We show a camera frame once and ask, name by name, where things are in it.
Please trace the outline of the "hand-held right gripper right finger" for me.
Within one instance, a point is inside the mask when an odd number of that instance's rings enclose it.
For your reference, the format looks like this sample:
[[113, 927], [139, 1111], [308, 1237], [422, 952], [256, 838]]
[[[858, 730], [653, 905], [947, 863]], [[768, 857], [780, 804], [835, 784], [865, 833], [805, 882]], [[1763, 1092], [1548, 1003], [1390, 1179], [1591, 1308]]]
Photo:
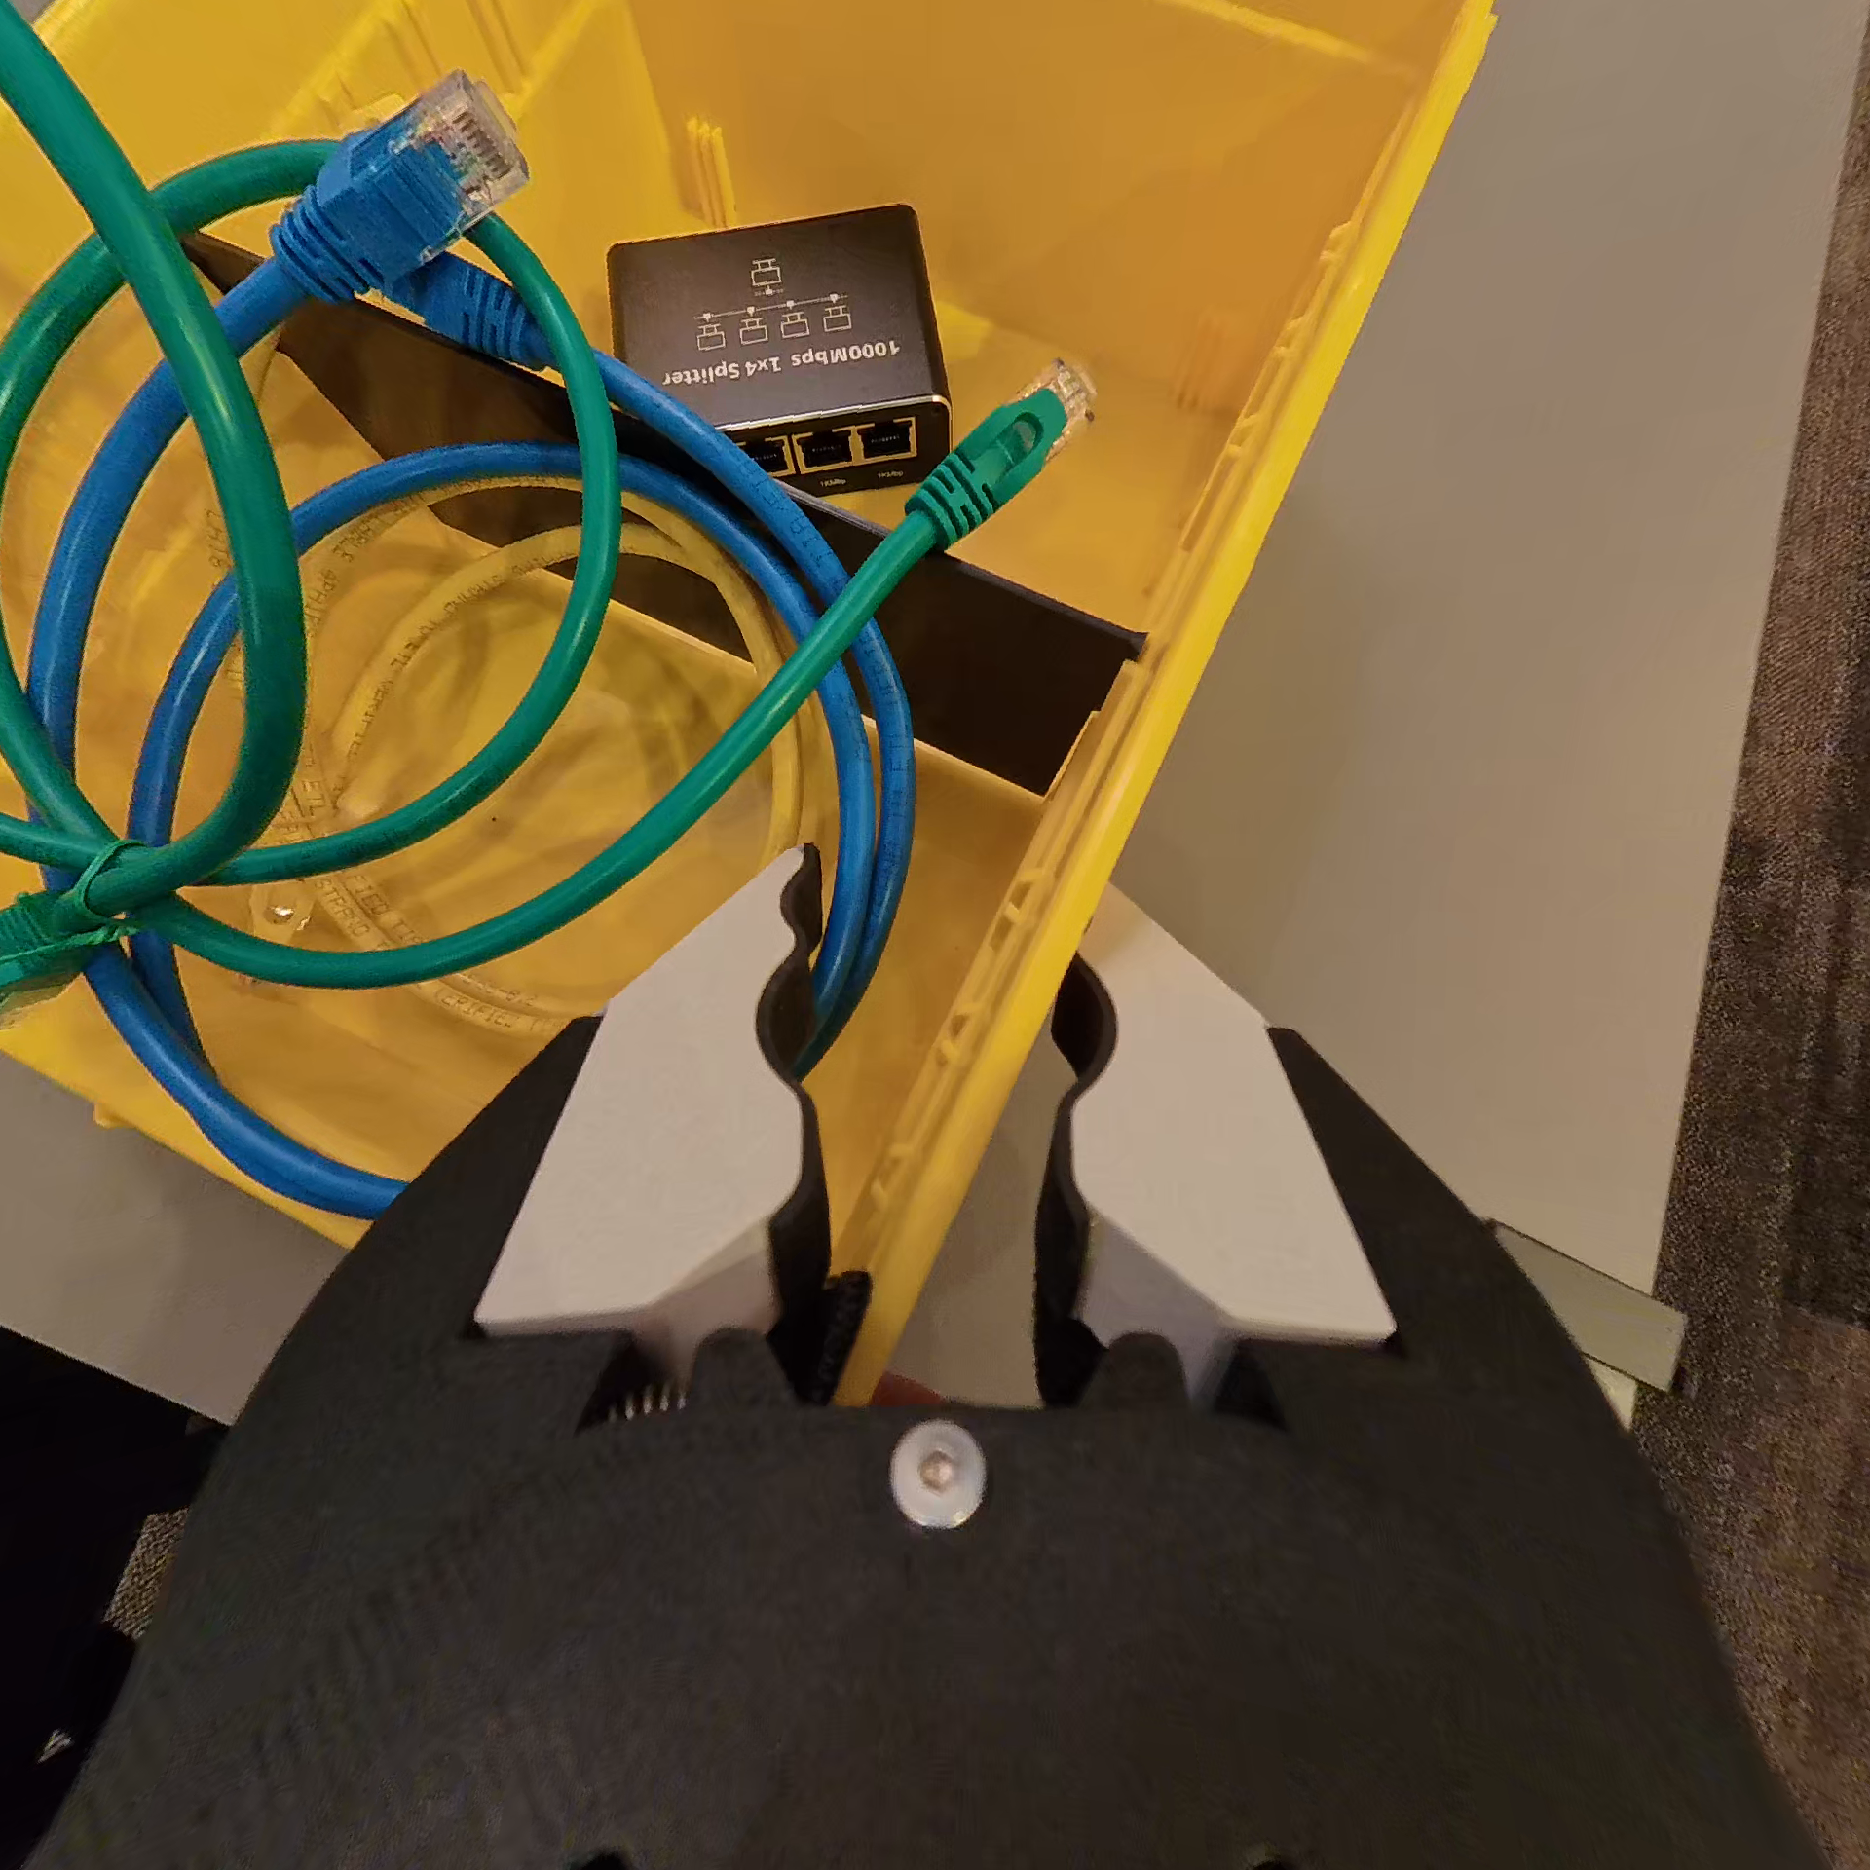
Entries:
[[1264, 1014], [1119, 890], [1050, 1026], [1072, 1070], [1036, 1210], [1036, 1383], [1072, 1405], [1128, 1335], [1193, 1399], [1250, 1339], [1380, 1346], [1397, 1320]]

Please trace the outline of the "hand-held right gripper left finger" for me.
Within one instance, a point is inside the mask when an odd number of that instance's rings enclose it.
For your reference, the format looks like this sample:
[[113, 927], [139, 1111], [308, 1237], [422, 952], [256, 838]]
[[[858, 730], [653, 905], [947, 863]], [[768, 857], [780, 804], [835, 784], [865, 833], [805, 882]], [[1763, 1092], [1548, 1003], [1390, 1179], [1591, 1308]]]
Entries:
[[687, 1379], [720, 1328], [810, 1389], [833, 1310], [816, 1014], [821, 858], [787, 848], [622, 987], [595, 1026], [474, 1323], [626, 1333]]

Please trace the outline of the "black ethernet splitter box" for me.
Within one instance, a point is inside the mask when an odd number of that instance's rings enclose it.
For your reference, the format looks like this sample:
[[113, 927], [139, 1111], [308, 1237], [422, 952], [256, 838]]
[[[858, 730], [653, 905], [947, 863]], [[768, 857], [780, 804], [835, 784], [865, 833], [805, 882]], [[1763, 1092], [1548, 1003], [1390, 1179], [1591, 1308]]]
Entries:
[[951, 388], [909, 203], [622, 241], [615, 354], [818, 498], [909, 488], [951, 450]]

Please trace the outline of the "large yellow plastic bin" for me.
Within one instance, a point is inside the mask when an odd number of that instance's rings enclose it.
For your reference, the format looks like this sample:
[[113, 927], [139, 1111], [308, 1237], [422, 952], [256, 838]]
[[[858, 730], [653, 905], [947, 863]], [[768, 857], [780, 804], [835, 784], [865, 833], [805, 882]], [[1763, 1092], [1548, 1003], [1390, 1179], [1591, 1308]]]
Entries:
[[[865, 1006], [810, 1074], [833, 1267], [880, 1375], [1264, 543], [1481, 62], [1489, 5], [53, 5], [42, 35], [142, 182], [343, 134], [455, 68], [508, 108], [512, 225], [595, 341], [612, 244], [909, 203], [966, 431], [1054, 359], [1101, 389], [953, 556], [1142, 635], [1044, 794], [919, 740], [918, 848]], [[195, 434], [90, 635], [79, 779], [122, 835], [137, 744], [228, 570]], [[619, 600], [598, 694], [479, 818], [377, 871], [434, 936], [602, 849], [752, 696]], [[422, 987], [308, 993], [185, 957], [223, 1081], [411, 1177], [540, 1050]]]

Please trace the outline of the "black bin divider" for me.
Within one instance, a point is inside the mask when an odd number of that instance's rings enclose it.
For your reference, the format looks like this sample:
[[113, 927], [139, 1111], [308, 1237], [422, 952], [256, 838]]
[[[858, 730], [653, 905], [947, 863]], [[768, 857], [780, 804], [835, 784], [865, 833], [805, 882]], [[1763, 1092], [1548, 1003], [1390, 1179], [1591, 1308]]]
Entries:
[[[231, 292], [256, 265], [241, 244], [184, 237], [208, 283]], [[286, 356], [380, 457], [446, 444], [574, 444], [561, 384], [485, 359], [424, 323], [367, 301], [311, 301], [282, 329]], [[622, 453], [648, 460], [732, 505], [683, 451], [618, 412]], [[885, 527], [821, 498], [792, 505], [845, 572], [883, 543]], [[452, 498], [442, 521], [485, 546], [574, 526], [577, 492], [508, 488]], [[747, 662], [727, 599], [677, 568], [619, 568], [615, 597]], [[984, 773], [1044, 794], [1085, 724], [1133, 665], [1142, 636], [995, 576], [953, 554], [924, 559], [875, 616], [895, 659], [915, 737]]]

